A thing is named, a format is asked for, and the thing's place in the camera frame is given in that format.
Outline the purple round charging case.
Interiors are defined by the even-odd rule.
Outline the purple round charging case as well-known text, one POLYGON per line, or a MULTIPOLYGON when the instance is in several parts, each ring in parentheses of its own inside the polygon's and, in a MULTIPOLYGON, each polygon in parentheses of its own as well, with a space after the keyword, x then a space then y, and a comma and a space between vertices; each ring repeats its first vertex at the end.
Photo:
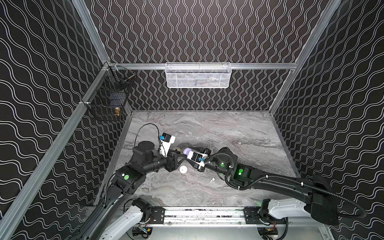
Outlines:
POLYGON ((186 148, 186 149, 184 149, 183 154, 188 155, 190 151, 192 151, 192 149, 186 148))

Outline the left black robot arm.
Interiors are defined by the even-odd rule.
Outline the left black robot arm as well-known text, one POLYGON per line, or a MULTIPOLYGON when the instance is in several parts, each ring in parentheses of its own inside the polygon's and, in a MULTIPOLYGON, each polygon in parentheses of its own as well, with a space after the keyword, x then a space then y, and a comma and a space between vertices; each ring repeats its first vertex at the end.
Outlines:
POLYGON ((177 170, 187 156, 170 150, 168 142, 160 142, 160 149, 149 141, 140 142, 133 148, 128 164, 116 171, 106 195, 72 237, 73 240, 118 240, 135 225, 151 221, 151 204, 133 200, 131 206, 117 220, 113 220, 121 206, 128 203, 138 188, 146 181, 148 173, 166 169, 177 170))

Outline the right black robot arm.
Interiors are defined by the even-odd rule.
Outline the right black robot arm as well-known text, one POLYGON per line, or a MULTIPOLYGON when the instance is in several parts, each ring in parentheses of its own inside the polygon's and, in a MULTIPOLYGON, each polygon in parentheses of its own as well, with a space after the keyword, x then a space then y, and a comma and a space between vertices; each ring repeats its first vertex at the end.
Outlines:
POLYGON ((332 191, 327 181, 318 175, 312 180, 272 174, 238 163, 238 157, 229 148, 217 153, 209 149, 185 149, 187 161, 198 171, 216 172, 227 186, 237 191, 266 190, 287 196, 282 201, 263 200, 258 215, 264 222, 272 219, 311 217, 329 226, 339 224, 340 218, 362 219, 366 210, 358 203, 332 191))

